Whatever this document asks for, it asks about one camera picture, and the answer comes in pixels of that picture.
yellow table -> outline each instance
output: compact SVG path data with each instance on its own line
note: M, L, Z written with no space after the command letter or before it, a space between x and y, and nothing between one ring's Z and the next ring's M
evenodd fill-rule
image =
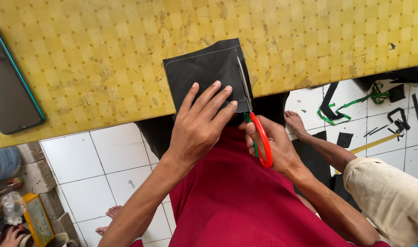
M218 40L254 97L418 65L418 0L0 0L0 31L46 117L0 148L175 113L162 59Z

plastic bag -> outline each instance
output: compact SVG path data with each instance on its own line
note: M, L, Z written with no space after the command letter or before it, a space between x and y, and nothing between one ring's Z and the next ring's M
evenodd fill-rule
M16 226L23 223L21 216L26 212L27 205L18 192L12 191L0 197L0 208L2 206L6 224Z

smartphone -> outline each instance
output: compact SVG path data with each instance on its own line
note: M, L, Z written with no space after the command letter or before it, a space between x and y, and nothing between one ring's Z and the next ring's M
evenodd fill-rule
M45 118L0 37L0 132L13 134Z

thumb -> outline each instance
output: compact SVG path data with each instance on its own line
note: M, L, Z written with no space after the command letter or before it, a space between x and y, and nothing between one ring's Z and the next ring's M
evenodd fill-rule
M245 130L247 131L247 135L249 135L250 138L252 138L252 140L258 146L258 149L260 150L262 157L266 159L265 152L264 152L264 145L261 140L261 136L256 129L255 124L253 122L247 123L245 126Z

white tile floor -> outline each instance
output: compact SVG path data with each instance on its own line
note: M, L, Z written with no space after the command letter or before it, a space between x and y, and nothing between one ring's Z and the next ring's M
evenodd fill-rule
M396 86L383 82L385 91ZM357 154L359 157L378 157L418 178L418 123L412 94L418 98L418 87L405 85L406 98L395 103L386 100L382 105L372 100L354 104L341 110L351 121L330 125L321 120L317 110L328 85L315 89L300 89L290 93L286 110L293 110L303 118L308 132L327 130L327 138L336 143L339 132L354 134L348 150L373 142L392 133L387 128L367 137L367 131L390 124L386 115L397 107L405 109L411 129L400 138L390 140ZM339 83L331 103L332 110L362 98L367 92L351 80ZM291 139L297 137L287 129ZM70 214L83 247L96 247L101 236L95 229L107 226L111 219L105 216L108 208L123 205L149 176L158 163L145 138L133 123L73 134L41 141L41 146L58 183L57 192L65 211ZM171 202L167 196L159 205L151 225L142 237L145 246L166 247L175 230Z

